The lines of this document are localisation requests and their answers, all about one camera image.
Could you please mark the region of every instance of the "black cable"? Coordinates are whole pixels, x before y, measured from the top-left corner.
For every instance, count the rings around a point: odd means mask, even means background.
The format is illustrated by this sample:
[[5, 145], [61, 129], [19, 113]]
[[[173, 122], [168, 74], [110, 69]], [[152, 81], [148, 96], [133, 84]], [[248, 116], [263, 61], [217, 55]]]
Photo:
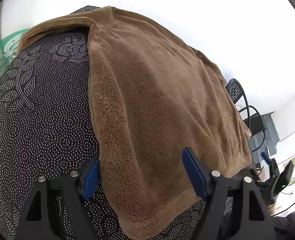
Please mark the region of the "black cable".
[[287, 195], [292, 195], [292, 194], [293, 194], [293, 192], [291, 192], [291, 193], [284, 193], [284, 192], [282, 192], [282, 191], [281, 191], [281, 193], [283, 193], [283, 194], [287, 194]]
[[294, 204], [295, 204], [295, 202], [294, 202], [291, 206], [289, 206], [286, 210], [283, 210], [283, 211], [279, 212], [278, 214], [275, 214], [275, 215], [273, 215], [273, 216], [271, 216], [271, 217], [275, 217], [275, 216], [277, 216], [277, 215], [283, 213], [284, 211], [287, 211], [287, 210], [288, 210], [290, 207], [292, 207]]
[[[265, 130], [269, 130], [269, 129], [268, 129], [268, 126], [265, 126], [265, 125], [263, 125], [263, 126], [264, 126], [264, 129], [265, 129]], [[265, 142], [268, 144], [268, 140], [270, 140], [270, 138], [268, 138], [268, 135], [267, 135], [267, 134], [265, 134], [265, 136], [264, 136], [263, 139], [264, 139]]]

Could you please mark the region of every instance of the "black mesh fabric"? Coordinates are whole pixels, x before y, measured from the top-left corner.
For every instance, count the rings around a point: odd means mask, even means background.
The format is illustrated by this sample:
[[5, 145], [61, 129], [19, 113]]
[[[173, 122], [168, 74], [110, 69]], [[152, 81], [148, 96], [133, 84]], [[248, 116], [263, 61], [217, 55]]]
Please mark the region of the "black mesh fabric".
[[239, 85], [235, 82], [232, 82], [231, 88], [230, 88], [230, 97], [235, 104], [243, 95], [241, 88]]
[[[86, 44], [86, 30], [44, 37], [0, 79], [0, 232], [8, 240], [15, 237], [34, 181], [77, 170], [99, 151], [88, 104]], [[73, 240], [64, 203], [59, 196], [57, 201], [66, 238]], [[101, 239], [129, 239], [100, 184], [84, 205]], [[190, 239], [204, 207], [198, 201], [152, 239]], [[226, 212], [231, 207], [228, 198]]]
[[258, 113], [255, 113], [255, 114], [251, 115], [250, 120], [251, 120], [251, 133], [252, 133], [252, 136], [258, 134], [261, 131], [263, 131], [264, 124], [263, 124], [261, 116], [259, 116]]

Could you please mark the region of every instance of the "black chair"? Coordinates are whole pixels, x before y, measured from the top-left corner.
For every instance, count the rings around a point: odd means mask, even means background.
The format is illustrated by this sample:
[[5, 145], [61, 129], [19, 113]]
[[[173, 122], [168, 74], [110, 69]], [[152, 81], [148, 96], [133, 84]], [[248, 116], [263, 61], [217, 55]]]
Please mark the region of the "black chair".
[[[254, 150], [252, 150], [252, 152], [255, 152], [261, 148], [261, 146], [264, 143], [264, 139], [265, 139], [265, 127], [264, 127], [263, 119], [262, 119], [260, 113], [257, 111], [257, 109], [254, 106], [249, 106], [248, 101], [246, 99], [246, 95], [244, 93], [244, 90], [243, 90], [241, 84], [236, 79], [232, 78], [228, 82], [228, 84], [226, 85], [225, 88], [226, 88], [228, 94], [230, 95], [234, 104], [236, 104], [238, 102], [238, 100], [243, 96], [246, 106], [244, 108], [242, 108], [239, 111], [239, 113], [241, 113], [244, 110], [247, 111], [248, 117], [246, 119], [244, 119], [243, 121], [246, 124], [246, 126], [250, 129], [251, 134], [252, 134], [251, 137], [258, 134], [259, 132], [263, 133], [263, 140], [262, 140], [260, 146], [255, 148]], [[252, 108], [256, 113], [253, 115], [250, 115], [250, 108]]]

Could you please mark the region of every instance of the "bolt head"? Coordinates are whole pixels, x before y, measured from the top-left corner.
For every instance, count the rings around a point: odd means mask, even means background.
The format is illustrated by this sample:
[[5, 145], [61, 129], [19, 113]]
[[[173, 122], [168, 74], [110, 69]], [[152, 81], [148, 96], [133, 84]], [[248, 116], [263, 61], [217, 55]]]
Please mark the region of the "bolt head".
[[219, 171], [212, 171], [211, 174], [213, 177], [220, 177], [221, 176], [221, 173]]
[[245, 177], [244, 177], [244, 181], [245, 181], [246, 183], [251, 183], [251, 182], [252, 182], [252, 179], [251, 179], [250, 177], [248, 177], [248, 176], [245, 176]]
[[78, 171], [71, 171], [71, 173], [70, 173], [70, 176], [72, 177], [72, 178], [75, 178], [75, 177], [77, 177], [79, 175], [79, 172]]
[[46, 177], [45, 176], [41, 176], [38, 179], [39, 182], [44, 182], [45, 180], [46, 180]]

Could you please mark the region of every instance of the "fleece blanket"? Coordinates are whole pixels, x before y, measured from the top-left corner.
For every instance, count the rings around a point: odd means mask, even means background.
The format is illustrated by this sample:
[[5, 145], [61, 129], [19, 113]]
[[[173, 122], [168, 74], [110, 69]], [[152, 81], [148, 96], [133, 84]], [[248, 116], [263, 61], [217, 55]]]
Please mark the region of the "fleece blanket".
[[198, 200], [182, 150], [191, 147], [230, 177], [251, 164], [251, 133], [217, 65], [140, 14], [104, 7], [49, 20], [22, 37], [18, 53], [80, 26], [89, 28], [89, 108], [102, 187], [125, 234], [147, 239]]

